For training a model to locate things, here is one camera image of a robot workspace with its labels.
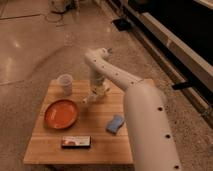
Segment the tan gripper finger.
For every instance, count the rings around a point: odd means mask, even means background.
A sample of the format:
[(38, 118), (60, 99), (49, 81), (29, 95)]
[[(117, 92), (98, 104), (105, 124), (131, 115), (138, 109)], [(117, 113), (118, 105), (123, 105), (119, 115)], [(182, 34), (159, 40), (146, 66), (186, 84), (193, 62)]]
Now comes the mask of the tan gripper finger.
[(91, 87), (91, 96), (93, 100), (98, 99), (97, 86)]
[(109, 91), (110, 91), (110, 85), (108, 83), (104, 83), (103, 84), (103, 94), (105, 95)]

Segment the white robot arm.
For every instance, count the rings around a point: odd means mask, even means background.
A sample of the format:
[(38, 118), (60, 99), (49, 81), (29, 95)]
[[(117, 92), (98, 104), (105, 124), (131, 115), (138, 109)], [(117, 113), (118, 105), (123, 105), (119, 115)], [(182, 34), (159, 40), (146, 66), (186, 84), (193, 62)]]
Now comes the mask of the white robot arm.
[(108, 62), (106, 48), (88, 50), (91, 97), (107, 91), (105, 79), (124, 91), (123, 109), (135, 171), (182, 171), (165, 109), (165, 96), (155, 85)]

